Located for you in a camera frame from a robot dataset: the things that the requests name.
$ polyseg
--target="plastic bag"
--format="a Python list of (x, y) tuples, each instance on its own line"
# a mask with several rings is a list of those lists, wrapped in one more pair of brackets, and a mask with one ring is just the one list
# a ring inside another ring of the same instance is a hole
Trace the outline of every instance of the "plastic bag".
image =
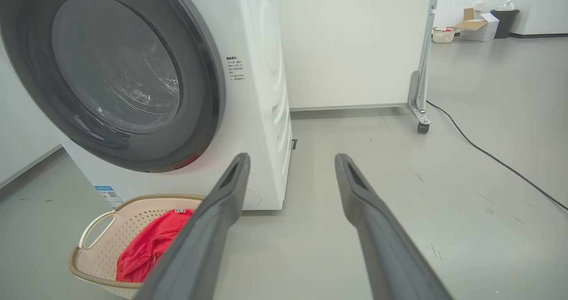
[(503, 5), (497, 6), (497, 9), (495, 10), (499, 12), (508, 12), (512, 11), (513, 9), (515, 9), (515, 5), (513, 4), (513, 2), (511, 0), (506, 0), (503, 3)]

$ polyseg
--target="red clothing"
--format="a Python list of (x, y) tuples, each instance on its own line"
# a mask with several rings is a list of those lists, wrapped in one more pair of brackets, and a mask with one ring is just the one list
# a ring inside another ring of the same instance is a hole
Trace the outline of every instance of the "red clothing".
[(118, 257), (116, 280), (144, 282), (193, 212), (174, 209), (150, 222)]

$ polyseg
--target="red cloth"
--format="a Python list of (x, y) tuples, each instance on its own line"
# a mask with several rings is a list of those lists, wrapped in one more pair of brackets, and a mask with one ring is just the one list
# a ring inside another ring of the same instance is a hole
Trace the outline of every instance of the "red cloth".
[(193, 212), (174, 209), (150, 222), (118, 257), (116, 280), (144, 282)]

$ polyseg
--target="laundry basket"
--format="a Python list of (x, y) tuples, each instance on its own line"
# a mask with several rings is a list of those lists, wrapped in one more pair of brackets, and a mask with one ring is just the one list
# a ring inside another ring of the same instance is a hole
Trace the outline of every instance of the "laundry basket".
[(434, 28), (434, 32), (432, 33), (432, 41), (434, 41), (434, 43), (451, 43), (454, 40), (455, 34), (456, 30), (443, 32)]
[[(77, 278), (132, 299), (140, 283), (116, 281), (116, 262), (128, 244), (157, 217), (172, 209), (197, 209), (203, 199), (188, 195), (147, 195), (126, 201), (116, 210), (104, 213), (85, 229), (79, 246), (69, 257), (69, 270)], [(89, 232), (106, 217), (113, 217), (103, 233), (85, 245)]]

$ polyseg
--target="power cord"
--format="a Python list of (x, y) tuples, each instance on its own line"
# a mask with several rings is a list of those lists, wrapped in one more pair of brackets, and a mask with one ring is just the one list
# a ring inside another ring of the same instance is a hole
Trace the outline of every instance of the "power cord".
[(471, 142), (471, 140), (469, 140), (469, 138), (467, 138), (467, 136), (462, 132), (462, 130), (458, 127), (458, 124), (456, 124), (456, 122), (454, 121), (454, 118), (452, 118), (452, 116), (450, 114), (448, 114), (446, 112), (446, 110), (443, 110), (442, 108), (439, 108), (438, 106), (432, 104), (431, 102), (429, 102), (428, 100), (426, 100), (426, 102), (432, 106), (434, 106), (435, 108), (438, 108), (439, 110), (441, 110), (442, 112), (444, 112), (444, 114), (446, 114), (450, 120), (452, 120), (452, 122), (454, 123), (454, 126), (456, 126), (456, 128), (458, 128), (458, 131), (460, 132), (460, 134), (462, 134), (463, 138), (465, 138), (465, 140), (467, 140), (467, 142), (469, 142), (472, 146), (474, 146), (475, 148), (477, 148), (478, 150), (480, 150), (482, 153), (485, 153), (487, 156), (493, 158), (495, 161), (497, 161), (499, 164), (502, 164), (503, 166), (507, 167), (507, 169), (509, 169), (510, 171), (513, 171), (515, 174), (517, 174), (519, 177), (521, 177), (522, 179), (524, 179), (524, 181), (530, 183), (536, 190), (540, 191), (540, 193), (542, 193), (543, 195), (547, 196), (548, 199), (554, 201), (555, 203), (557, 203), (560, 207), (568, 210), (568, 208), (563, 205), (562, 203), (560, 203), (560, 201), (554, 199), (553, 197), (551, 197), (548, 193), (546, 193), (546, 191), (544, 191), (543, 189), (540, 189), (537, 185), (535, 185), (532, 181), (530, 181), (529, 179), (527, 179), (527, 177), (521, 175), (519, 173), (519, 171), (509, 167), (507, 164), (505, 164), (503, 161), (495, 158), (495, 156), (493, 156), (492, 154), (486, 152), (485, 150), (479, 148), (479, 146), (477, 146), (476, 144), (474, 144), (473, 142)]

